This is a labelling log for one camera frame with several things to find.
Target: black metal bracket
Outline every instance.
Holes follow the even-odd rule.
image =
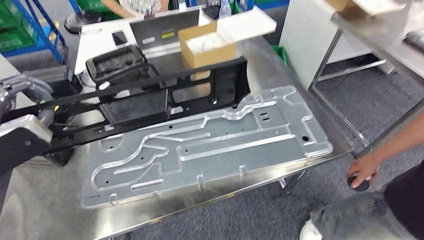
[[[127,69],[134,71],[140,66],[135,64]],[[210,71],[210,75],[204,79],[191,80],[191,76]],[[196,69],[184,70],[169,75],[159,75],[154,78],[129,81],[122,84],[107,87],[103,90],[97,89],[94,92],[75,94],[61,97],[53,101],[16,109],[7,112],[3,116],[3,122],[10,121],[27,114],[37,115],[40,111],[54,106],[54,122],[49,127],[53,132],[53,139],[49,150],[45,152],[55,153],[71,148],[73,146],[87,144],[113,135],[125,133],[138,128],[150,126],[153,124],[179,119],[207,111],[222,109],[234,105],[250,93],[247,79],[247,61],[243,57],[231,61],[218,63],[210,66],[204,66]],[[119,75],[111,74],[104,81],[113,82],[113,78],[119,78]],[[209,95],[196,99],[177,102],[174,98],[174,92],[184,91],[188,88],[196,87],[202,84],[210,84]],[[139,93],[132,94],[123,98],[110,98],[117,93],[125,90],[138,90]],[[99,98],[100,102],[96,104],[81,103],[83,100]],[[126,103],[134,102],[150,104],[151,101],[160,101],[160,110],[154,107],[143,108],[142,104],[135,104],[138,108],[133,112],[140,114],[128,119],[111,118],[105,114],[105,106],[127,106]],[[181,112],[171,114],[174,108],[182,109]],[[105,120],[102,122],[66,127],[63,122],[78,114],[86,113],[92,110],[99,110]]]

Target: white sneaker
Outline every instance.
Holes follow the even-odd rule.
[[[320,231],[314,226],[311,220],[305,222],[305,225],[300,231],[300,240],[322,240],[323,236]]]

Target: person's hand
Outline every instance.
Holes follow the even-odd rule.
[[[352,162],[347,170],[347,177],[356,174],[355,180],[352,182],[351,187],[358,187],[366,178],[371,176],[370,183],[377,177],[377,170],[383,161],[369,153]]]

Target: aluminum cooling plate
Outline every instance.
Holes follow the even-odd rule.
[[[226,108],[92,142],[84,208],[135,200],[331,153],[333,146],[294,86]]]

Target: cardboard box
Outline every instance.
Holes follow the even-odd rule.
[[[236,43],[229,43],[223,47],[210,51],[193,53],[187,45],[187,40],[213,33],[217,31],[217,22],[203,26],[189,27],[178,31],[179,45],[181,47],[181,55],[184,61],[192,68],[200,68],[212,64],[222,63],[236,58]]]
[[[237,58],[236,43],[275,31],[277,23],[258,7],[229,16],[203,26],[193,26],[178,31],[183,61],[191,68],[200,68]],[[194,53],[187,41],[216,32],[225,45],[212,50]]]
[[[326,0],[337,12],[347,11],[355,8],[357,4],[353,0]]]

